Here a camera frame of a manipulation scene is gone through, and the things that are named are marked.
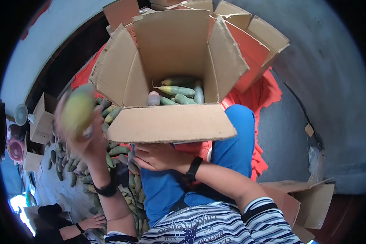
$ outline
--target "person's hand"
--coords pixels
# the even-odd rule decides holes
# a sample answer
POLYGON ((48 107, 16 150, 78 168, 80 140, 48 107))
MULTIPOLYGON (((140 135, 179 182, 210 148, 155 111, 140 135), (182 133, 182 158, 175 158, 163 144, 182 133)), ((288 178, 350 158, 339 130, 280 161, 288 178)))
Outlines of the person's hand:
POLYGON ((102 228, 102 224, 106 222, 106 217, 102 216, 102 214, 97 214, 89 217, 88 219, 84 219, 79 222, 79 226, 84 230, 94 229, 94 228, 102 228))
POLYGON ((68 133, 60 122, 60 116, 67 99, 68 94, 66 93, 60 99, 56 111, 54 112, 56 133, 59 134, 60 140, 66 141, 67 147, 87 164, 90 162, 104 162, 106 160, 106 148, 101 126, 103 123, 101 108, 94 111, 93 121, 91 123, 92 136, 90 139, 87 139, 83 135, 76 139, 66 138, 65 134, 68 133))
POLYGON ((189 165, 194 157, 176 151, 170 144, 135 144, 134 160, 142 168, 161 171, 175 169, 183 165, 189 165))

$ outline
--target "open cardboard box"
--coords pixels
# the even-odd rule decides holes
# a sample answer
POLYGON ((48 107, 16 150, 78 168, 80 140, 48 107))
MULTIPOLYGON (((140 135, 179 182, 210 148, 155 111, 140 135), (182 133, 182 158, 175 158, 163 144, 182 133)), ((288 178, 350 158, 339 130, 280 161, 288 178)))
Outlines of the open cardboard box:
POLYGON ((26 132, 24 137, 23 169, 34 172, 38 171, 42 158, 42 144, 32 142, 29 133, 26 132))
MULTIPOLYGON (((206 9, 211 13, 213 10, 211 0, 184 1, 177 8, 182 9, 182 6, 206 9)), ((250 68, 250 72, 235 86, 240 93, 244 93, 273 64, 274 58, 289 46, 289 39, 263 19, 226 1, 220 1, 214 13, 225 19, 250 68)))
POLYGON ((30 123, 30 138, 35 143, 47 144, 51 138, 51 124, 54 120, 54 110, 58 101, 54 97, 43 93, 33 114, 34 123, 30 123))
POLYGON ((133 18, 138 48, 120 25, 98 57, 89 82, 124 107, 106 132, 109 141, 155 143, 234 137, 220 106, 249 67, 225 21, 215 19, 208 41, 209 11, 171 10, 133 18), (147 107, 147 96, 165 78, 201 78, 204 105, 147 107))
POLYGON ((310 232, 304 228, 321 229, 331 204, 335 185, 325 184, 326 181, 282 180, 260 185, 282 210, 293 232, 300 238, 309 239, 310 232))

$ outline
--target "person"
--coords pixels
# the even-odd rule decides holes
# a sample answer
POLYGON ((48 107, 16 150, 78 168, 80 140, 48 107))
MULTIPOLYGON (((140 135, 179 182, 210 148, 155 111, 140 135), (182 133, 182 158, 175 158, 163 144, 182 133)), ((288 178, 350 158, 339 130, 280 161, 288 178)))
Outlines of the person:
MULTIPOLYGON (((60 113, 65 100, 66 96, 55 113, 63 137, 60 113)), ((67 138, 71 149, 86 161, 99 193, 107 220, 106 243, 302 243, 274 201, 250 179, 253 112, 233 105, 225 113, 237 136, 215 141, 211 162, 176 151, 170 144, 135 144, 134 160, 141 167, 151 227, 139 240, 132 212, 107 169, 100 108, 94 111, 90 139, 67 138), (186 190, 182 174, 200 181, 201 190, 186 190)))
POLYGON ((90 243, 85 237, 80 236, 83 231, 101 228, 105 217, 101 214, 93 215, 77 224, 60 217, 62 207, 56 203, 42 206, 38 209, 39 218, 34 219, 37 226, 34 243, 90 243))

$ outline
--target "cardboard flap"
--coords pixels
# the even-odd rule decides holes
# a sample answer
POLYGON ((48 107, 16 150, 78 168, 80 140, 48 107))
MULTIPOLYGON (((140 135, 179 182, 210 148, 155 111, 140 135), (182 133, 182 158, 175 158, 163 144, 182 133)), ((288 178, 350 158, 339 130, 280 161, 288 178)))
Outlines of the cardboard flap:
POLYGON ((248 28, 249 22, 252 18, 252 14, 227 14, 221 16, 224 20, 242 30, 246 30, 248 28))
POLYGON ((327 180, 323 180, 318 183, 307 183, 307 182, 298 182, 294 180, 281 180, 276 182, 264 182, 261 185, 269 186, 284 193, 295 193, 299 191, 305 191, 307 189, 312 188, 315 185, 319 185, 321 183, 326 182, 327 180))
POLYGON ((250 15, 252 15, 250 12, 248 12, 240 7, 237 7, 236 5, 228 3, 224 0, 220 1, 220 3, 218 4, 218 6, 214 12, 219 15, 225 15, 225 14, 250 14, 250 15))
POLYGON ((193 9, 205 9, 213 12, 213 1, 212 0, 190 0, 183 1, 181 5, 193 8, 193 9))
POLYGON ((270 46, 277 53, 289 46, 289 39, 286 36, 256 15, 251 20, 247 30, 256 39, 270 46))
POLYGON ((140 9, 137 1, 118 0, 104 6, 103 12, 114 31, 121 23, 124 25, 131 23, 132 17, 140 14, 140 9))
POLYGON ((294 198, 301 202, 296 223, 305 228, 321 229, 334 189, 334 184, 320 184, 309 190, 295 193, 294 198))
POLYGON ((307 231, 304 227, 295 224, 292 228, 292 232, 298 236, 298 238, 305 244, 309 243, 315 238, 311 232, 307 231))
POLYGON ((173 76, 202 76, 209 11, 150 13, 134 17, 133 26, 146 74, 154 84, 173 76))
POLYGON ((219 104, 124 109, 106 132, 107 140, 120 143, 208 141, 236 135, 219 104))
POLYGON ((209 38, 220 100, 224 99, 249 67, 225 21, 217 16, 209 38))
POLYGON ((91 73, 96 90, 117 105, 123 104, 127 78, 136 52, 132 37, 121 24, 108 40, 91 73))

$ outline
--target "red cloth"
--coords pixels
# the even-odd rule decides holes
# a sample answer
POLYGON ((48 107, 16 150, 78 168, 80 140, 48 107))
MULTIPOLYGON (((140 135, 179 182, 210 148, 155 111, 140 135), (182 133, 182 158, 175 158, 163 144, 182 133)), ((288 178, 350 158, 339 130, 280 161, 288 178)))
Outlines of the red cloth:
MULTIPOLYGON (((85 84, 88 82, 88 78, 91 74, 92 68, 98 59, 98 56, 102 52, 104 46, 97 52, 97 54, 93 57, 92 60, 83 68, 83 70, 79 71, 75 76, 74 80, 71 84, 73 89, 85 84)), ((258 144, 258 124, 259 124, 259 115, 260 110, 263 107, 268 107, 270 104, 274 102, 278 102, 281 100, 282 92, 278 87, 277 82, 275 81, 273 75, 270 70, 264 72, 263 76, 244 94, 240 94, 236 89, 232 89, 229 94, 222 100, 221 106, 224 109, 227 109, 233 104, 241 104, 248 108, 250 108, 255 114, 255 149, 252 155, 252 177, 251 179, 256 181, 256 178, 259 174, 262 174, 264 170, 268 169, 268 165, 261 157, 263 150, 260 148, 258 144)), ((196 143, 187 143, 187 144, 178 144, 175 145, 175 148, 179 151, 185 151, 186 153, 199 156, 203 159, 207 158, 207 153, 211 148, 211 141, 207 142, 196 142, 196 143)))

